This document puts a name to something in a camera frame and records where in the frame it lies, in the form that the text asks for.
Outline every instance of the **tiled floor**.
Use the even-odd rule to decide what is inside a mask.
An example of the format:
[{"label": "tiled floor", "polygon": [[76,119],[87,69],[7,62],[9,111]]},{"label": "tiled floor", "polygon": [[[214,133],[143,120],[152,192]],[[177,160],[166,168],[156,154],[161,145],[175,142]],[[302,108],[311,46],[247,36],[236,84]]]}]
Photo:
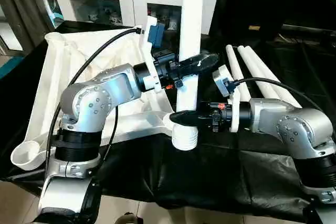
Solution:
[{"label": "tiled floor", "polygon": [[[0,182],[0,224],[29,223],[36,217],[38,198],[7,182]],[[272,218],[240,216],[186,207],[166,210],[155,203],[102,196],[97,224],[113,224],[126,212],[144,224],[295,224]]]}]

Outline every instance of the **robotic arm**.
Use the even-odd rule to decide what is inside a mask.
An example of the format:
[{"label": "robotic arm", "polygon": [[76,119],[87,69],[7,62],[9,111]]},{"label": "robotic arm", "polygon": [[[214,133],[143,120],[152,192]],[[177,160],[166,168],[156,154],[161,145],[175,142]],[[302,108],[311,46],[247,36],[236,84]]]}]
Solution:
[{"label": "robotic arm", "polygon": [[[200,54],[177,62],[173,53],[165,51],[154,65],[163,86],[180,87],[183,76],[212,69],[218,60],[216,54]],[[116,106],[153,89],[146,83],[148,77],[145,63],[124,64],[70,85],[62,93],[64,114],[53,136],[56,151],[49,160],[34,223],[95,223],[101,188],[94,175],[101,166],[99,146],[106,118]]]},{"label": "robotic arm", "polygon": [[[235,89],[233,81],[218,71],[213,78],[224,97]],[[226,130],[233,120],[234,103],[202,103],[197,111],[181,111],[170,119],[181,125]],[[306,214],[311,222],[334,223],[336,216],[336,145],[329,118],[317,109],[299,109],[277,99],[251,99],[240,103],[239,126],[253,133],[266,133],[281,140],[293,158],[302,190],[313,207]]]}]

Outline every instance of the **white pvc pipe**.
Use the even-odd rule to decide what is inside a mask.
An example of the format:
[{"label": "white pvc pipe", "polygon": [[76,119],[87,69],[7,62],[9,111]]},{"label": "white pvc pipe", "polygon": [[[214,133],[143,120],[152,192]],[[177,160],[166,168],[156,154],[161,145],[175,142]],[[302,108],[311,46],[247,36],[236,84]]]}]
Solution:
[{"label": "white pvc pipe", "polygon": [[[229,58],[230,69],[234,80],[243,79],[243,73],[240,69],[237,57],[231,45],[226,46],[227,57]],[[250,92],[248,91],[246,83],[242,83],[238,86],[240,91],[240,100],[242,102],[248,102],[251,99]]]},{"label": "white pvc pipe", "polygon": [[[179,61],[199,54],[201,47],[203,0],[183,0],[181,13],[181,36]],[[198,76],[183,78],[183,87],[177,90],[176,111],[196,110]],[[192,150],[197,145],[198,130],[175,124],[173,145],[182,151]]]},{"label": "white pvc pipe", "polygon": [[[265,78],[271,79],[273,81],[279,81],[279,79],[273,74],[273,72],[268,68],[268,66],[260,59],[260,57],[254,52],[254,50],[250,47],[247,46],[245,47],[245,50],[247,53],[252,57],[254,63],[258,66],[258,68],[262,71],[264,74]],[[302,108],[300,103],[292,96],[292,94],[287,90],[282,87],[272,85],[273,89],[277,92],[278,96],[280,99],[284,100],[285,102],[288,102],[292,104],[293,106],[297,108]]]},{"label": "white pvc pipe", "polygon": [[[262,71],[254,63],[252,57],[248,54],[248,52],[243,46],[238,47],[238,52],[240,53],[242,59],[244,60],[248,70],[250,71],[253,77],[265,78]],[[265,98],[279,99],[278,94],[274,91],[274,89],[269,83],[260,81],[256,81],[256,83]]]}]

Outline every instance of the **gray curtain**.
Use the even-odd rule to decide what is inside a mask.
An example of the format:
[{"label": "gray curtain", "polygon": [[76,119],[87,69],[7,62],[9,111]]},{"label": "gray curtain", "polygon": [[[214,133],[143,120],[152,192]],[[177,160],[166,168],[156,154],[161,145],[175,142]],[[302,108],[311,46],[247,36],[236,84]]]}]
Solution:
[{"label": "gray curtain", "polygon": [[38,0],[0,0],[0,4],[24,54],[30,53],[54,29]]}]

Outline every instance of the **table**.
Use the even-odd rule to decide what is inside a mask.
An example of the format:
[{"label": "table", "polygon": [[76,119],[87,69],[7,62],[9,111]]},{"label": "table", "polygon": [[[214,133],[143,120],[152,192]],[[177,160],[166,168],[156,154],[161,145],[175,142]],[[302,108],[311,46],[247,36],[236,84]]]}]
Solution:
[{"label": "table", "polygon": [[[64,22],[57,31],[73,33],[114,28]],[[169,39],[164,41],[164,46],[176,51],[178,37],[173,34],[165,34],[165,37]],[[221,63],[228,62],[225,45],[223,38],[202,40],[202,48],[219,53]],[[43,185],[44,167],[24,172],[11,164],[9,156],[24,139],[46,49],[47,43],[43,41],[0,80],[3,115],[0,178],[35,195],[39,195]],[[336,97],[328,94],[334,83],[327,73],[336,64],[333,54],[321,48],[309,48],[313,70],[297,45],[265,42],[255,50],[281,81],[305,92],[336,122]],[[247,77],[246,68],[242,69]],[[211,78],[201,77],[198,99],[223,101]],[[261,97],[254,84],[249,88],[253,97]],[[174,107],[176,91],[170,90],[167,95]],[[297,99],[303,106],[307,105]],[[105,195],[154,201],[165,208],[193,206],[304,221],[302,210],[308,206],[309,199],[300,189],[293,161],[286,156],[281,142],[248,131],[200,132],[198,147],[189,152],[176,150],[166,135],[118,143],[97,176]]]}]

